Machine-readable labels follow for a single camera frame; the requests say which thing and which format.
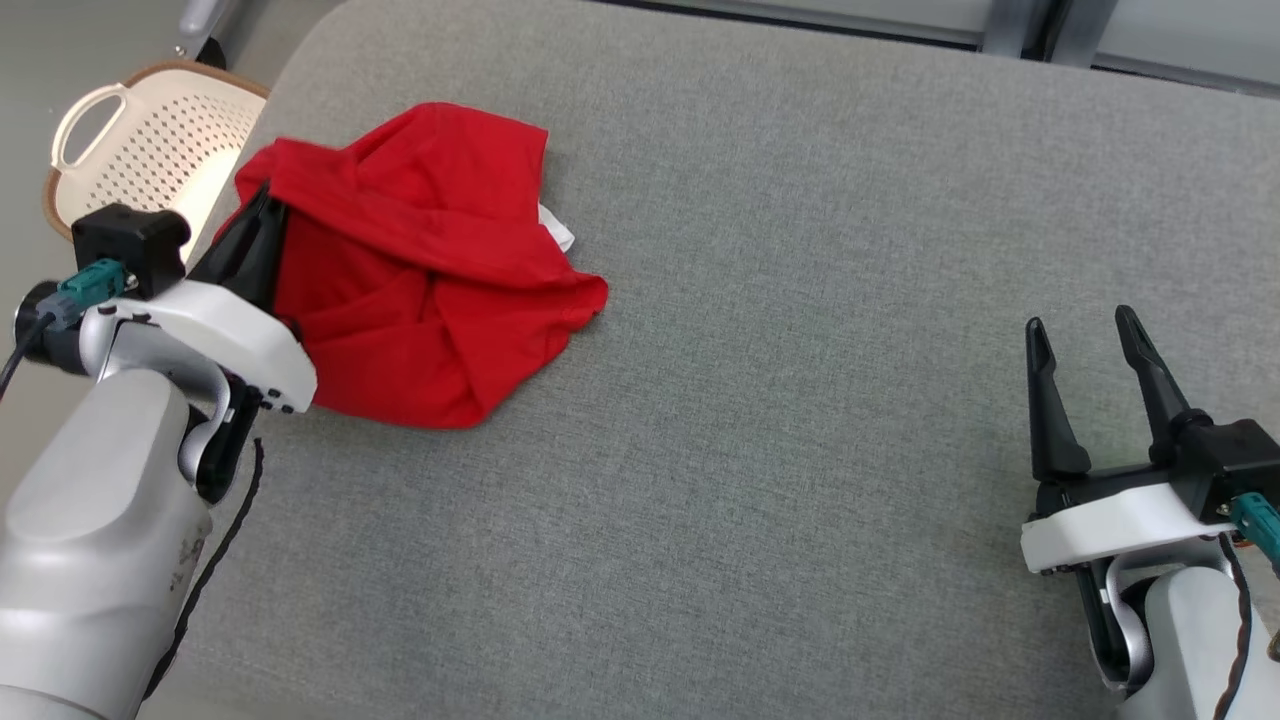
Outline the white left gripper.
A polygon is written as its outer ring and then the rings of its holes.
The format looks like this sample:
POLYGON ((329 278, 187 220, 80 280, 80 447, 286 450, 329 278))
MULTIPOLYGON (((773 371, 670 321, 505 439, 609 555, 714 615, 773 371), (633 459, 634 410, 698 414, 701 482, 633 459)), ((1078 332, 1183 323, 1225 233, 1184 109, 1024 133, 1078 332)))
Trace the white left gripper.
POLYGON ((317 375, 301 342, 275 309, 289 208, 262 183, 215 234, 180 281, 151 300, 114 299, 79 324, 79 356, 101 375, 116 325, 141 319, 198 356, 238 375, 278 409, 306 413, 317 375), (230 291, 236 288, 236 295, 230 291))

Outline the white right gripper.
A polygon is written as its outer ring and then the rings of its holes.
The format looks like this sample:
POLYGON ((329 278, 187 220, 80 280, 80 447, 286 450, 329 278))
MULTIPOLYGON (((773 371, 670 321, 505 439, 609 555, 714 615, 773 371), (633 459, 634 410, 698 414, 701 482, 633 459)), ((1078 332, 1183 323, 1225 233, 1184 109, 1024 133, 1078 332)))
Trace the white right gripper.
POLYGON ((1120 305, 1115 323, 1128 365, 1146 407, 1155 465, 1091 471, 1091 456, 1076 442, 1055 380, 1056 357, 1044 323, 1025 327, 1032 475, 1036 509, 1023 523, 1020 550, 1029 571, 1074 568, 1100 559, 1155 550, 1196 537, 1231 533, 1228 518, 1206 518, 1178 492, 1171 465, 1181 433, 1210 427, 1211 416, 1192 407, 1158 354, 1137 311, 1120 305))

